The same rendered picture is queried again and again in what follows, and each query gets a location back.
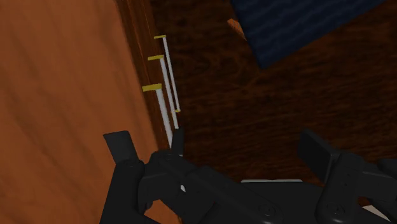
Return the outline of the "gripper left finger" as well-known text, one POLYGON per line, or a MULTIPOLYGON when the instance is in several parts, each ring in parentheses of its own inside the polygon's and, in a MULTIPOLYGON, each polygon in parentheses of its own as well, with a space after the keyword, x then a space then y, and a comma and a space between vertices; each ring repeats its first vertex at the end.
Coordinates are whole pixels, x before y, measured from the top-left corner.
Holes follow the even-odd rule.
POLYGON ((115 168, 99 224, 160 224, 147 217, 161 200, 185 224, 283 224, 271 201, 208 166, 196 167, 181 156, 183 131, 169 150, 139 160, 128 131, 103 135, 115 168))

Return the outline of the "dark blue rug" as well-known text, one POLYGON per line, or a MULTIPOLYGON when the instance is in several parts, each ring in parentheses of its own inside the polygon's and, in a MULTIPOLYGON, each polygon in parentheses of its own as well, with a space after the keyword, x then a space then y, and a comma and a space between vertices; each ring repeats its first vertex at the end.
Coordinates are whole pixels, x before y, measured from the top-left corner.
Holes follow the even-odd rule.
POLYGON ((263 69, 384 1, 230 0, 230 4, 263 69))

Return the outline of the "orange wooden chest of drawers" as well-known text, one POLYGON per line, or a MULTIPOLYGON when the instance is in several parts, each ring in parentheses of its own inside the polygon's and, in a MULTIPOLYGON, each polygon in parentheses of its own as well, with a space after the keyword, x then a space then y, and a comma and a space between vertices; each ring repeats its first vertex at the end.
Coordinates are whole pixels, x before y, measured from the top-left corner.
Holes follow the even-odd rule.
POLYGON ((115 0, 0 0, 0 224, 99 224, 120 130, 157 149, 115 0))

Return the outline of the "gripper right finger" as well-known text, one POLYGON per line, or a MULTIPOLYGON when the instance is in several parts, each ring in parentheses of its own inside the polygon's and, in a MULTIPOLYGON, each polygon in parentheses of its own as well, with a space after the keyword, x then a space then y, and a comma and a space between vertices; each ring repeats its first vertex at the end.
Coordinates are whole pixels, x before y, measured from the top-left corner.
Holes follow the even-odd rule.
POLYGON ((397 224, 397 158, 369 163, 357 154, 333 148, 309 129, 300 134, 297 154, 324 183, 315 210, 319 224, 380 224, 358 214, 360 197, 397 224))

